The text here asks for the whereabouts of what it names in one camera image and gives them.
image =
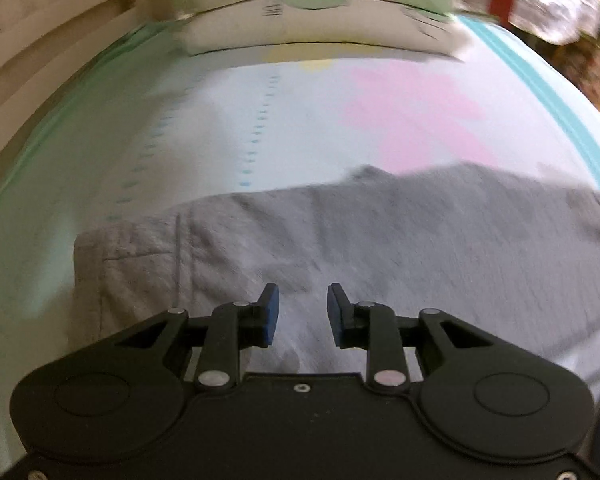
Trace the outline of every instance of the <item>mattress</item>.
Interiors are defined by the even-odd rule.
[[[364,165],[469,161],[600,190],[597,110],[505,30],[464,23],[475,44],[462,61],[355,44],[187,57],[163,25],[95,60],[0,188],[0,470],[22,453],[13,387],[72,348],[72,247],[85,229]],[[600,330],[555,360],[579,372],[584,351],[600,352]]]

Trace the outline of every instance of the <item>blue dotted line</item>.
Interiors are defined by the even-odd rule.
[[[132,191],[134,188],[141,184],[141,175],[149,170],[149,166],[144,164],[144,162],[148,162],[155,155],[156,148],[159,147],[159,143],[162,140],[162,137],[166,133],[166,128],[171,124],[173,119],[175,118],[175,113],[179,109],[180,105],[187,101],[191,91],[197,86],[197,84],[202,80],[204,74],[198,76],[195,81],[187,86],[182,97],[177,98],[173,105],[171,105],[164,113],[160,119],[158,119],[155,126],[147,135],[146,143],[142,146],[141,151],[138,153],[137,162],[134,166],[129,170],[131,175],[127,177],[120,184],[120,190],[122,192],[126,192],[125,194],[120,194],[114,201],[113,207],[115,206],[123,206],[129,204],[135,200],[135,196],[131,194],[127,194]],[[107,222],[118,222],[122,219],[121,214],[109,214],[106,217]]]
[[[247,140],[247,151],[240,164],[240,187],[251,187],[251,175],[253,174],[253,165],[256,163],[258,155],[258,145],[262,142],[262,134],[266,129],[267,120],[269,119],[267,108],[271,106],[271,101],[276,96],[279,83],[279,75],[272,75],[267,81],[267,91],[264,94],[262,105],[258,110],[256,123],[251,130],[250,138]]]

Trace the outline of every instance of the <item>silver screw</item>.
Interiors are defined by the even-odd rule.
[[[205,386],[218,388],[229,382],[229,374],[221,370],[207,370],[198,376],[198,381]]]
[[[381,370],[374,375],[374,381],[382,386],[400,386],[406,380],[406,375],[398,370]]]
[[[307,394],[311,391],[311,386],[304,383],[296,384],[294,386],[294,391],[298,392],[299,394]]]

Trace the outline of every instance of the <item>headboard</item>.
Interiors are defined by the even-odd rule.
[[[0,0],[0,179],[74,78],[144,20],[142,0]]]

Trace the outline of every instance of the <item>gray fabric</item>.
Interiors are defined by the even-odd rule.
[[[549,358],[600,329],[600,195],[477,166],[213,196],[81,235],[74,344],[178,305],[194,316],[280,286],[273,347],[249,370],[364,369],[335,348],[326,290],[398,314],[435,307]],[[596,376],[600,354],[578,363]]]

